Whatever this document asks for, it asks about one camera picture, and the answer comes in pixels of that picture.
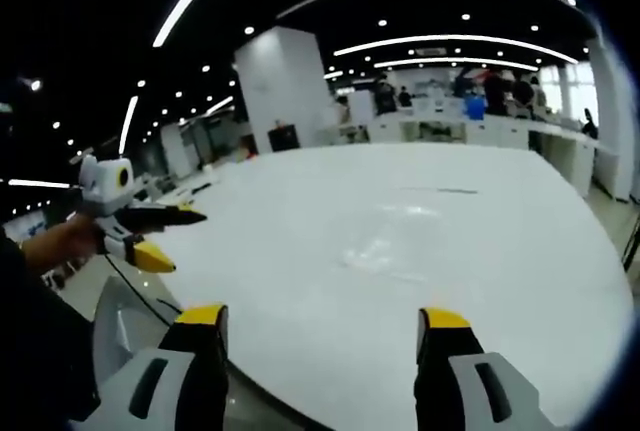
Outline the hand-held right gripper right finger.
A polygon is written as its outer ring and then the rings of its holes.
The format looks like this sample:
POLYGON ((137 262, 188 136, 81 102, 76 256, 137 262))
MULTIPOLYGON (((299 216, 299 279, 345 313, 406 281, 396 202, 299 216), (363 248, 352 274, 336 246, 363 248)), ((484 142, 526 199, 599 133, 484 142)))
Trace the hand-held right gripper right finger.
POLYGON ((420 430, 554 430, 539 392, 501 354, 486 352, 471 324, 419 310, 414 399, 420 430))

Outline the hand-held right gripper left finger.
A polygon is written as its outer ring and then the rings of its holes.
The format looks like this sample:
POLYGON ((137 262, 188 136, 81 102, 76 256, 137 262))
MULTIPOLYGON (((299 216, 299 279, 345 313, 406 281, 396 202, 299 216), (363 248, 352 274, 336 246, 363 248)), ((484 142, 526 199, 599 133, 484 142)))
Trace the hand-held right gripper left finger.
POLYGON ((222 430, 229 392, 228 307, 189 308, 160 343, 123 364, 94 359, 97 404, 72 430, 222 430))

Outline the person's left hand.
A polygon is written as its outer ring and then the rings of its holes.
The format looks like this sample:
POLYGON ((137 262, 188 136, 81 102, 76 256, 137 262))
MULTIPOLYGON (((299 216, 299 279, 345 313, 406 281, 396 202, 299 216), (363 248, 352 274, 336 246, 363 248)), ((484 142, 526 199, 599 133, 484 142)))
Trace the person's left hand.
POLYGON ((70 258, 88 258, 97 254, 102 239, 102 230, 91 216, 76 213, 64 223, 63 244, 70 258))

